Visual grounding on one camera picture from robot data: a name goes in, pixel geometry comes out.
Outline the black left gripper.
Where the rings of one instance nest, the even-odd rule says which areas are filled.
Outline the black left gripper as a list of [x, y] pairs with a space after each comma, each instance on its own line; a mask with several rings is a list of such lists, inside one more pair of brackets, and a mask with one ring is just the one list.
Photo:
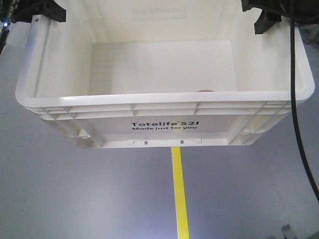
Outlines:
[[66, 9], [54, 0], [1, 0], [0, 1], [0, 53], [6, 46], [10, 25], [16, 22], [30, 22], [33, 15], [46, 14], [57, 22], [66, 22]]

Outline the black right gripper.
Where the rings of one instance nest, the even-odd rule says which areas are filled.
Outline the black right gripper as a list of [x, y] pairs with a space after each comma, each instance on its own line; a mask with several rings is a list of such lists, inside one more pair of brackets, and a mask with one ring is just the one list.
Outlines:
[[[319, 23], [318, 0], [294, 0], [294, 16], [297, 24]], [[261, 9], [259, 18], [254, 23], [256, 35], [264, 34], [284, 17], [291, 17], [291, 0], [242, 0], [242, 10]]]

